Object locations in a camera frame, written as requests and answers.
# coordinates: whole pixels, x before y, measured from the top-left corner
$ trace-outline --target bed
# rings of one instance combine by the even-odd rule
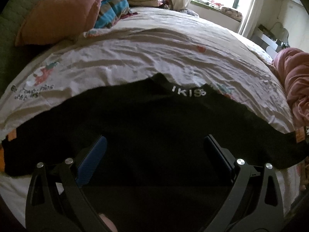
[[[294,130],[284,88],[271,72],[272,59],[259,46],[187,14],[144,7],[132,10],[138,14],[111,29],[92,29],[61,41],[27,65],[22,60],[19,67],[24,64],[24,68],[16,72],[0,99],[0,138],[83,91],[139,81],[158,72],[182,86],[209,84],[278,131]],[[276,175],[288,219],[300,193],[300,166],[277,170]],[[31,175],[0,173],[1,198],[23,227],[30,179]]]

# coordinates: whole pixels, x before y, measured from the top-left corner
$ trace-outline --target plaid pillow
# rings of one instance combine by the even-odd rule
[[[128,12],[129,3],[127,0],[104,0],[101,2],[100,12],[94,28],[111,28],[122,15],[126,15]]]

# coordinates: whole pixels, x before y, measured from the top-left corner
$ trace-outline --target pink pillow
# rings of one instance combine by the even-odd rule
[[[92,29],[103,0],[41,0],[21,25],[15,45],[54,44]]]

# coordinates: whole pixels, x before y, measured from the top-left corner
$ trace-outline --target rolled pink blanket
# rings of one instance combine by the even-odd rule
[[[277,54],[272,64],[285,88],[295,127],[309,126],[309,53],[287,48]]]

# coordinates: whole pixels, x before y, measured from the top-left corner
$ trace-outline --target wall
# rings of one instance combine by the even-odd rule
[[[265,0],[257,26],[271,29],[278,21],[289,32],[290,46],[309,52],[309,15],[305,8],[290,0]]]
[[[220,12],[213,11],[211,9],[206,9],[199,7],[194,4],[189,4],[187,7],[188,9],[191,9],[199,14],[200,18],[206,19],[208,21],[211,21],[215,24],[218,24],[222,27],[228,28],[229,30],[232,30],[234,32],[238,31],[240,22],[221,14]]]

